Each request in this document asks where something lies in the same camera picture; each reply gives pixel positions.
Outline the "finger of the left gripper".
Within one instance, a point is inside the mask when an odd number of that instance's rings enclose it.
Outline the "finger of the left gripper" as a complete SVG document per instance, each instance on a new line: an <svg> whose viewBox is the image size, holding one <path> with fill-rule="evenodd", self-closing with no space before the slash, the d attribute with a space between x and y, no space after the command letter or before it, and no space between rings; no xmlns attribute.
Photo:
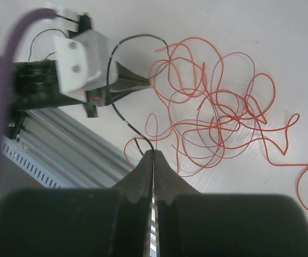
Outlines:
<svg viewBox="0 0 308 257"><path fill-rule="evenodd" d="M125 90L111 90L110 91L110 96L107 96L107 103L111 103L111 102L116 102L126 96L128 96L131 93L140 91L140 90L144 90L144 89L148 89L150 88L149 85L144 85L144 86L134 86Z"/></svg>
<svg viewBox="0 0 308 257"><path fill-rule="evenodd" d="M127 79L135 82L143 83L144 85L149 84L149 79L144 78L138 74L135 74L134 72L127 69L125 66L120 64L119 62L116 62L117 68L118 68L118 77L121 79Z"/></svg>

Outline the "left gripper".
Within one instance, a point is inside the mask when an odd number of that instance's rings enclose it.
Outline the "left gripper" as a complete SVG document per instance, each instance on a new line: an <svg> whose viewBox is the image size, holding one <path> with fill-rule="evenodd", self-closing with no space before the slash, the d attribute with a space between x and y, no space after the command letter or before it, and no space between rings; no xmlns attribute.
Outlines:
<svg viewBox="0 0 308 257"><path fill-rule="evenodd" d="M99 88L83 92L82 95L86 97L85 100L77 100L60 93L54 60L16 64L11 97L13 111L83 104L87 108L87 117L96 117L96 107L106 103L105 91Z"/></svg>

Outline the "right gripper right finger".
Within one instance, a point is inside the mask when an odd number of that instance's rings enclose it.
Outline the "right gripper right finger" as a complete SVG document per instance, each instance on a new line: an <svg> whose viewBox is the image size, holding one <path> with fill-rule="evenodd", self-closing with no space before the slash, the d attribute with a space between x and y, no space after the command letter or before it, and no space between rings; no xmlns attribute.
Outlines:
<svg viewBox="0 0 308 257"><path fill-rule="evenodd" d="M202 194L154 153L158 256L308 256L308 223L285 195Z"/></svg>

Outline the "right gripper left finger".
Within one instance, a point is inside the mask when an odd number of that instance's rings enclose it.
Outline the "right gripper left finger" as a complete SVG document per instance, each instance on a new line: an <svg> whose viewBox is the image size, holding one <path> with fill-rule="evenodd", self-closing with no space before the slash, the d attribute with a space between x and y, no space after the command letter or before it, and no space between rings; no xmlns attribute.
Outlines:
<svg viewBox="0 0 308 257"><path fill-rule="evenodd" d="M0 256L149 256L154 153L111 188L23 189L0 201Z"/></svg>

